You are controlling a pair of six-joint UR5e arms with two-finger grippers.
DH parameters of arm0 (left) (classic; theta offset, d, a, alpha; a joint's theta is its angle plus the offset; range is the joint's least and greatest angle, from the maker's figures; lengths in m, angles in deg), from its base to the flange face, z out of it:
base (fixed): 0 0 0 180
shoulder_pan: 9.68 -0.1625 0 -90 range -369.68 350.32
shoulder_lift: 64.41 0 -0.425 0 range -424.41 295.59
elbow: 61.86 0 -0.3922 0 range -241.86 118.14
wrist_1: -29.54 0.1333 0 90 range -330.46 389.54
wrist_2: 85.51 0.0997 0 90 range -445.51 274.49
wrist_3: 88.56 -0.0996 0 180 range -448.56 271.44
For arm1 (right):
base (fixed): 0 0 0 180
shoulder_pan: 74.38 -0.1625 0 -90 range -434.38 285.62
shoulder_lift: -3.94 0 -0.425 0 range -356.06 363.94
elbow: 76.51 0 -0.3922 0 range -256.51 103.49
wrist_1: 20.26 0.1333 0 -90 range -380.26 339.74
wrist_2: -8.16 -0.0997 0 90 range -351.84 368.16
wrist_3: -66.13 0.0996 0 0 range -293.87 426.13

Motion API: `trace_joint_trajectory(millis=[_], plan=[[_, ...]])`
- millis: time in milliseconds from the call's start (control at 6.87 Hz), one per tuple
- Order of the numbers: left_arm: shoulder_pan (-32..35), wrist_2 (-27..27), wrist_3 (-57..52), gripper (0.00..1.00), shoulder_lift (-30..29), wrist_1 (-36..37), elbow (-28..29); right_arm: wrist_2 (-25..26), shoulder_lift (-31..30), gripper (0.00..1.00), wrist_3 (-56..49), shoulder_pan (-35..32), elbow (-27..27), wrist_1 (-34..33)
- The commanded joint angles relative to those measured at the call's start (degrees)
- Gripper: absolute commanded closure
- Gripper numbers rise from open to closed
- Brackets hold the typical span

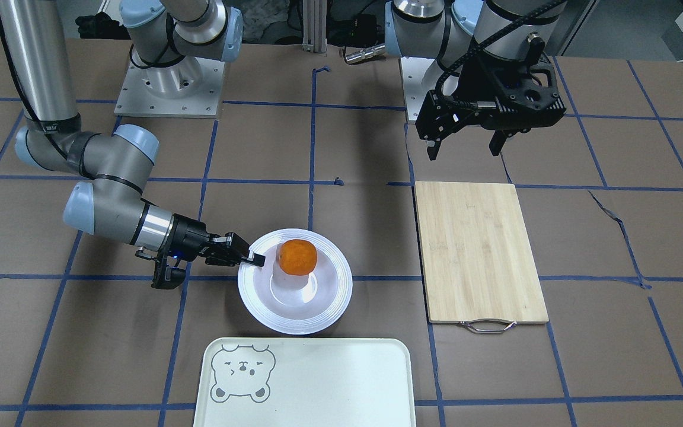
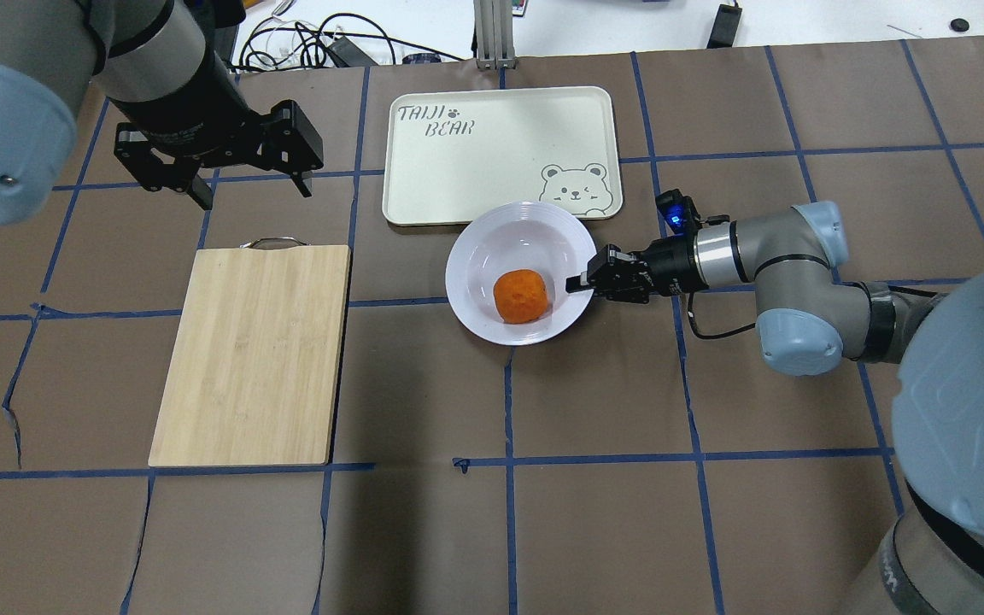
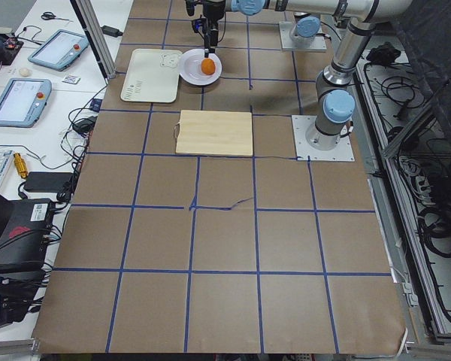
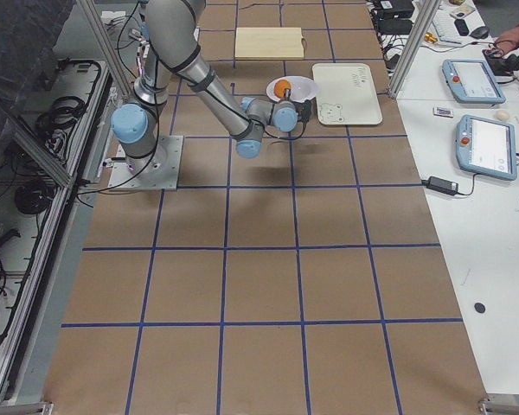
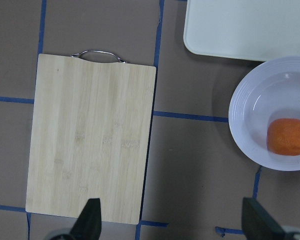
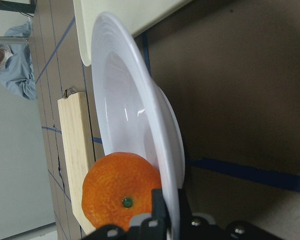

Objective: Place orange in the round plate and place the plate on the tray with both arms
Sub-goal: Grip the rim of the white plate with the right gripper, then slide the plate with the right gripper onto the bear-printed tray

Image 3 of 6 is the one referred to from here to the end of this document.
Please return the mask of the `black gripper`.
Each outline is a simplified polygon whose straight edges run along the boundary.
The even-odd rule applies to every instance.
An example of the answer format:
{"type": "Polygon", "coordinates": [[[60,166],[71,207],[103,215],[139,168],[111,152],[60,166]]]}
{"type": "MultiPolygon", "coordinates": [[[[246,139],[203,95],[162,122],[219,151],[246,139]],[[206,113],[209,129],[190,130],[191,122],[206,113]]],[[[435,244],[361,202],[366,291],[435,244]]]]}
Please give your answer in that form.
{"type": "Polygon", "coordinates": [[[219,20],[222,15],[200,16],[191,21],[192,30],[199,34],[204,42],[204,57],[209,58],[211,53],[215,53],[219,43],[219,20]]]}

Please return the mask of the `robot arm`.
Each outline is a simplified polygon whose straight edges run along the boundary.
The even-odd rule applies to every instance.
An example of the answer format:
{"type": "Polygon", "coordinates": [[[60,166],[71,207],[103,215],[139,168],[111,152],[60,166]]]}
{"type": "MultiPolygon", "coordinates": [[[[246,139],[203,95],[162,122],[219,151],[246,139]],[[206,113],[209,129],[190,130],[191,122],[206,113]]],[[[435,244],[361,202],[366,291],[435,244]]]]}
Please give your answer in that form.
{"type": "Polygon", "coordinates": [[[306,14],[330,14],[343,16],[353,1],[185,1],[190,17],[195,7],[202,6],[202,15],[192,21],[192,30],[201,34],[204,41],[204,57],[215,53],[219,43],[219,21],[226,12],[239,12],[247,17],[255,16],[262,10],[276,12],[294,11],[306,14]]]}
{"type": "Polygon", "coordinates": [[[307,141],[316,149],[336,147],[356,103],[347,92],[356,65],[378,23],[401,15],[410,1],[313,1],[321,14],[350,18],[347,31],[329,65],[316,79],[319,113],[307,130],[307,141]]]}

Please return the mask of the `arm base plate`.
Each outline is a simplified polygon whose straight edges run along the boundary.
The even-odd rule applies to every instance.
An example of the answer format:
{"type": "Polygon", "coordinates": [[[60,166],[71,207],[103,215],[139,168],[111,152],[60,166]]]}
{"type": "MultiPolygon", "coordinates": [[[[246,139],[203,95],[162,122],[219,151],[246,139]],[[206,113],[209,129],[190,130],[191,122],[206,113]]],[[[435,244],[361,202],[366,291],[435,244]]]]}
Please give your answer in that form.
{"type": "Polygon", "coordinates": [[[339,135],[324,135],[316,116],[292,115],[296,159],[311,162],[354,162],[352,142],[344,126],[339,135]]]}
{"type": "Polygon", "coordinates": [[[325,39],[319,33],[310,37],[302,37],[297,32],[297,26],[292,22],[279,22],[281,48],[285,51],[304,51],[325,53],[327,46],[325,39]]]}

